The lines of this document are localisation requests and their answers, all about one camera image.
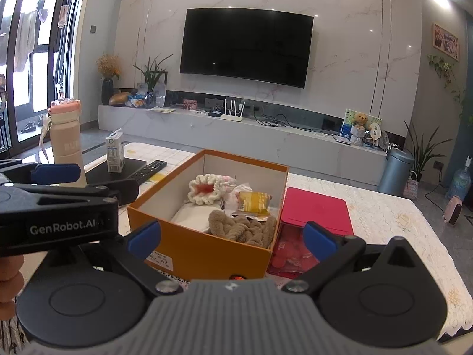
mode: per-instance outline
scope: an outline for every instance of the knitted item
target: knitted item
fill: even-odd
[[[195,180],[189,183],[191,192],[188,199],[197,205],[211,205],[220,200],[227,192],[235,188],[237,181],[230,176],[221,175],[197,175]]]
[[[248,220],[245,216],[232,218],[218,210],[212,211],[209,216],[212,235],[261,248],[269,248],[271,245],[276,222],[274,216],[269,216],[268,220],[261,224],[253,219]]]

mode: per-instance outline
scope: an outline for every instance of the pink bottle cap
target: pink bottle cap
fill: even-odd
[[[80,111],[80,109],[80,100],[56,100],[51,102],[51,108],[48,109],[48,113],[66,113],[72,111]]]

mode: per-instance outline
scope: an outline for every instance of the shoe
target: shoe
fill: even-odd
[[[22,129],[20,129],[21,133],[28,133],[36,130],[36,125],[33,122],[28,122]]]

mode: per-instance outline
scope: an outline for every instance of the pothos vine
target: pothos vine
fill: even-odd
[[[453,67],[455,64],[450,64],[445,61],[443,57],[436,56],[436,55],[427,55],[429,59],[429,65],[434,68],[435,72],[437,72],[437,75],[440,79],[444,79],[444,87],[445,89],[448,89],[450,87],[450,84],[452,82],[455,84],[454,88],[451,90],[451,94],[453,95],[453,100],[457,103],[460,104],[460,107],[462,108],[462,111],[460,113],[460,118],[463,116],[463,106],[464,106],[464,101],[465,101],[465,90],[461,90],[460,86],[458,85],[458,82],[455,77],[455,73],[453,72]],[[473,124],[473,116],[470,116],[468,118],[469,125]]]

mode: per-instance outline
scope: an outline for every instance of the black remote control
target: black remote control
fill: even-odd
[[[142,185],[146,180],[152,177],[155,173],[158,173],[165,166],[167,166],[166,161],[155,160],[151,164],[141,168],[129,178],[135,179],[138,182],[138,185]]]

